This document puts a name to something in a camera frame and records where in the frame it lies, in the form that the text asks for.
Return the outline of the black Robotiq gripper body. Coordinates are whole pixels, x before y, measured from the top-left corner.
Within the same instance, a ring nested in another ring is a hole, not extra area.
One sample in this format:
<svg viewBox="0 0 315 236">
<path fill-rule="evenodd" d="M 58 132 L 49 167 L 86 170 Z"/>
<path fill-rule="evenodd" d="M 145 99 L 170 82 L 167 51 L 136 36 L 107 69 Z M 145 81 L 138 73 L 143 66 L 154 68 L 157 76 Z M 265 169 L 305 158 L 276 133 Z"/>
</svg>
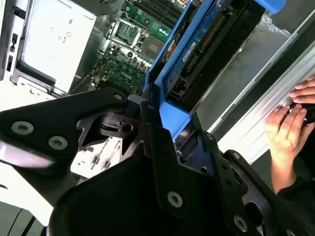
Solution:
<svg viewBox="0 0 315 236">
<path fill-rule="evenodd" d="M 227 236 L 215 183 L 180 166 L 188 196 L 185 219 L 159 206 L 152 166 L 133 157 L 70 189 L 54 207 L 50 236 Z"/>
</svg>

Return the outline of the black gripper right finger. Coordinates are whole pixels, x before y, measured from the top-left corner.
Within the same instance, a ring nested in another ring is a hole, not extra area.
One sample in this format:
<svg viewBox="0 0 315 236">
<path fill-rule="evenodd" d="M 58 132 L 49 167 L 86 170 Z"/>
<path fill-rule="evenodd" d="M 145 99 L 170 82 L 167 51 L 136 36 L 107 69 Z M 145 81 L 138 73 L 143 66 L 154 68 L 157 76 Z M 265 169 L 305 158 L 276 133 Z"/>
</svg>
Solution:
<svg viewBox="0 0 315 236">
<path fill-rule="evenodd" d="M 224 229 L 230 236 L 293 236 L 295 222 L 276 195 L 237 152 L 222 153 L 197 114 L 181 134 L 184 164 L 215 181 Z"/>
</svg>

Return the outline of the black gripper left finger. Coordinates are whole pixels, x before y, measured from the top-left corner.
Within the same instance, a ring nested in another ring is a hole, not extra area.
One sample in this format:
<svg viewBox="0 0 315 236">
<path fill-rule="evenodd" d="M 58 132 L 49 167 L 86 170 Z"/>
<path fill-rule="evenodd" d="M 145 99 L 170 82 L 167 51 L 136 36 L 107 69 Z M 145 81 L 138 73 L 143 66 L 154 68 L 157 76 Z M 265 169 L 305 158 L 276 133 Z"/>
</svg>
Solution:
<svg viewBox="0 0 315 236">
<path fill-rule="evenodd" d="M 3 111 L 4 161 L 56 177 L 69 170 L 79 151 L 121 138 L 119 164 L 148 158 L 159 208 L 182 219 L 186 193 L 170 132 L 162 127 L 159 102 L 159 87 L 149 84 L 142 97 L 126 97 L 106 87 Z"/>
</svg>

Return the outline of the person's right hand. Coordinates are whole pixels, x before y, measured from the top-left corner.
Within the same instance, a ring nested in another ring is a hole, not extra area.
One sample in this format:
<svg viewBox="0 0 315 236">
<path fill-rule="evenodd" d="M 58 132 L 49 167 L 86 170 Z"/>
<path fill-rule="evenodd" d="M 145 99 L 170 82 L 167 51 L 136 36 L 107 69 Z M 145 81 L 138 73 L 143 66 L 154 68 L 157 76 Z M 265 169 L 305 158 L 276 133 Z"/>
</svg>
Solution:
<svg viewBox="0 0 315 236">
<path fill-rule="evenodd" d="M 303 125 L 307 110 L 297 104 L 276 108 L 266 120 L 270 152 L 273 159 L 293 160 L 301 151 L 315 124 Z"/>
</svg>

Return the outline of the person's left hand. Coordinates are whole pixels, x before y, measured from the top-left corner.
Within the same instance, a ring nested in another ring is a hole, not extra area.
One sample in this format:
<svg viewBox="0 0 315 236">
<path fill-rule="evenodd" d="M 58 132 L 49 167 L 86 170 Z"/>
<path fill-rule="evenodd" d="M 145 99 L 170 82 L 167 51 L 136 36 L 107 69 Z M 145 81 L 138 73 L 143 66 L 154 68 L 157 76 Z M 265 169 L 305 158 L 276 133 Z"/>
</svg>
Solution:
<svg viewBox="0 0 315 236">
<path fill-rule="evenodd" d="M 306 81 L 295 86 L 289 97 L 295 103 L 314 104 L 315 103 L 315 76 L 310 76 Z"/>
</svg>

